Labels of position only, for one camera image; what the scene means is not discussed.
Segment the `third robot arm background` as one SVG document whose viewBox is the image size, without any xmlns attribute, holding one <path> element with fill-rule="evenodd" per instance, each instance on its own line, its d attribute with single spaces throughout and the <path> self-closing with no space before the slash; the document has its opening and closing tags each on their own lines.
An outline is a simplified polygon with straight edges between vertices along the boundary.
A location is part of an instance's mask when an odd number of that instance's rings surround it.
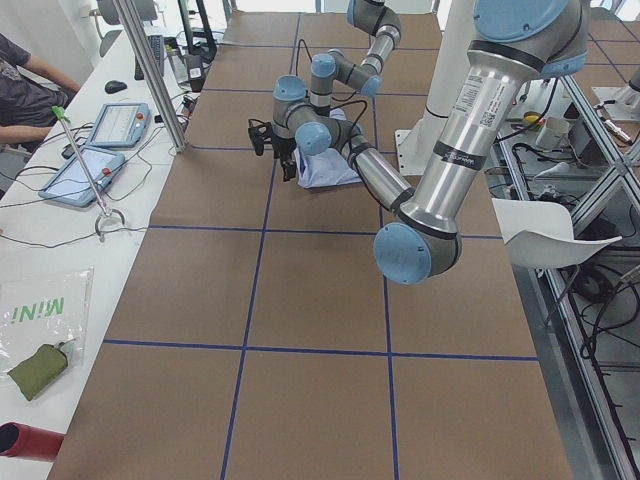
<svg viewBox="0 0 640 480">
<path fill-rule="evenodd" d="M 623 87 L 592 87 L 592 91 L 612 120 L 639 122 L 639 70 Z"/>
</svg>

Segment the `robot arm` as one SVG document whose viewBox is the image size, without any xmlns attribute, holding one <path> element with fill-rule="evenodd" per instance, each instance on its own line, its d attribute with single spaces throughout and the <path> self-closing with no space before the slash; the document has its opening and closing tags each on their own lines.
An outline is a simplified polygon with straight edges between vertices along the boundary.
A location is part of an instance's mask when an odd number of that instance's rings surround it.
<svg viewBox="0 0 640 480">
<path fill-rule="evenodd" d="M 346 16 L 351 26 L 373 41 L 358 62 L 337 48 L 312 57 L 309 100 L 314 111 L 322 116 L 329 115 L 335 82 L 356 94 L 374 98 L 382 86 L 381 74 L 387 59 L 402 37 L 401 21 L 384 1 L 350 1 Z"/>
<path fill-rule="evenodd" d="M 353 1 L 348 22 L 373 39 L 360 63 L 332 49 L 314 56 L 311 78 L 285 75 L 275 83 L 273 116 L 251 120 L 257 154 L 271 146 L 285 178 L 294 156 L 338 152 L 371 196 L 395 216 L 374 240 L 382 274 L 405 285 L 444 273 L 458 261 L 462 240 L 457 214 L 522 86 L 580 70 L 586 58 L 590 7 L 585 1 L 473 1 L 453 8 L 436 74 L 448 84 L 448 112 L 425 114 L 408 140 L 424 171 L 410 184 L 368 141 L 356 122 L 334 118 L 335 83 L 372 97 L 401 22 L 382 1 Z"/>
</svg>

